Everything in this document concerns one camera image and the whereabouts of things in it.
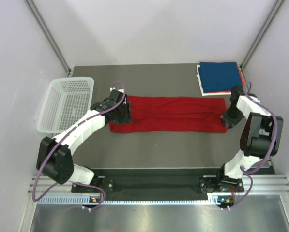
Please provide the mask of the red t-shirt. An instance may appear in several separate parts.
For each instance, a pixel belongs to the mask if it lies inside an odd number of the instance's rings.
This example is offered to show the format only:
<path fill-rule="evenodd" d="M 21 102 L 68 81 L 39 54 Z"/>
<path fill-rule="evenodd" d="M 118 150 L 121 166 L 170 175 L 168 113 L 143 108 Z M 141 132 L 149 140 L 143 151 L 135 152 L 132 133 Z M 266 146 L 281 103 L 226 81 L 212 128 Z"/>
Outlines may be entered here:
<path fill-rule="evenodd" d="M 113 133 L 153 131 L 226 133 L 223 98 L 128 96 L 131 123 L 110 122 Z"/>

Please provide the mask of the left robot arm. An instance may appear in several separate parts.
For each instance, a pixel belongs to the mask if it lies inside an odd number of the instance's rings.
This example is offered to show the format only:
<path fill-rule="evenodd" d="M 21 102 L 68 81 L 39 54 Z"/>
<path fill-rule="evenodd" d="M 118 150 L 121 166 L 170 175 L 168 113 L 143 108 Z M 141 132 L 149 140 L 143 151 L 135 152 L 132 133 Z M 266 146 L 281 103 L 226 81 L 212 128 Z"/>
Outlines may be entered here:
<path fill-rule="evenodd" d="M 95 191 L 99 180 L 95 173 L 74 164 L 72 155 L 93 133 L 110 122 L 130 123 L 131 112 L 127 94 L 123 89 L 110 89 L 110 96 L 95 103 L 87 113 L 67 130 L 40 142 L 36 169 L 58 184 L 81 183 L 87 191 Z"/>

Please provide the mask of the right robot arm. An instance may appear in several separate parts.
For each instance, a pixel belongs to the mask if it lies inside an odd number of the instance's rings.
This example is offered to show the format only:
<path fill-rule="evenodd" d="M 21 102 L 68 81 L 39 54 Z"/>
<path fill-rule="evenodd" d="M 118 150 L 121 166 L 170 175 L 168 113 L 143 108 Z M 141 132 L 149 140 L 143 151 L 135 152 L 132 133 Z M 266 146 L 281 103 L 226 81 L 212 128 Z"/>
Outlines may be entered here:
<path fill-rule="evenodd" d="M 246 123 L 240 138 L 240 150 L 221 167 L 215 179 L 220 191 L 238 187 L 244 174 L 257 172 L 279 149 L 283 118 L 263 106 L 246 86 L 237 85 L 231 90 L 230 107 L 221 115 L 221 120 L 231 129 L 243 118 Z"/>

